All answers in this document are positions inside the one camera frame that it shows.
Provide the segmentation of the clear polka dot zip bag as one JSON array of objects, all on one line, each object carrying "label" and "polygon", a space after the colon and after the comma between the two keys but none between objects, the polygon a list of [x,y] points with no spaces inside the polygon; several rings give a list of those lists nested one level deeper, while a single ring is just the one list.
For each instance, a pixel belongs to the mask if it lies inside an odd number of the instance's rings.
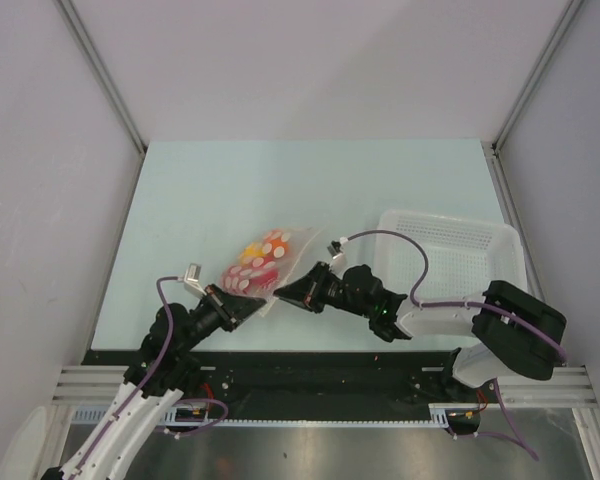
[{"label": "clear polka dot zip bag", "polygon": [[295,270],[296,266],[300,263],[300,260],[302,259],[304,254],[307,252],[309,247],[314,243],[314,240],[321,233],[321,230],[319,228],[315,228],[315,227],[308,227],[308,228],[278,227],[278,228],[273,228],[273,229],[267,231],[265,234],[262,234],[259,238],[254,239],[252,242],[261,242],[263,244],[263,237],[268,232],[275,230],[275,229],[289,230],[292,233],[292,237],[290,239],[289,252],[283,258],[275,259],[272,257],[262,256],[262,257],[253,259],[249,263],[241,263],[239,260],[239,255],[240,255],[239,254],[234,260],[232,260],[229,263],[229,265],[222,272],[222,274],[223,274],[232,265],[249,265],[249,266],[253,266],[253,267],[266,266],[267,268],[270,268],[271,266],[273,266],[274,268],[276,268],[278,270],[279,278],[278,278],[278,281],[276,282],[275,287],[271,290],[270,294],[267,295],[266,297],[257,297],[257,298],[263,298],[266,301],[265,306],[257,312],[257,314],[260,315],[261,317],[265,317],[271,310],[273,304],[276,302],[276,298],[274,297],[273,292],[277,288],[285,285],[289,281],[290,277],[293,274],[293,271]]}]

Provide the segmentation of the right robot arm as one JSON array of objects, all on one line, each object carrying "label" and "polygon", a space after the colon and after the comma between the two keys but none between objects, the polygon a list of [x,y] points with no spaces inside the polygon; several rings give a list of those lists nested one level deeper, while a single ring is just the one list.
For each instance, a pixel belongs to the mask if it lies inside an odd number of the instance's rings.
[{"label": "right robot arm", "polygon": [[363,317],[386,342],[432,335],[477,339],[476,345],[455,350],[445,364],[441,388],[453,401],[466,400],[500,376],[549,380],[566,360],[565,317],[503,280],[460,300],[419,301],[386,289],[367,265],[337,276],[319,262],[274,294],[312,313],[333,307]]}]

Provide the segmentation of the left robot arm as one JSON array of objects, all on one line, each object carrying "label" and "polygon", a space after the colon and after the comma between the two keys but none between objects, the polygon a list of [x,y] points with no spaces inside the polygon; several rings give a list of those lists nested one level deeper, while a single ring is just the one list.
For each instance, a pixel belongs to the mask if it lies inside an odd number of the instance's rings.
[{"label": "left robot arm", "polygon": [[217,330],[232,332],[266,305],[266,300],[230,294],[210,284],[193,309],[166,300],[161,277],[156,288],[162,307],[127,367],[114,399],[87,440],[44,479],[123,479],[151,433],[181,400],[203,383],[195,346]]}]

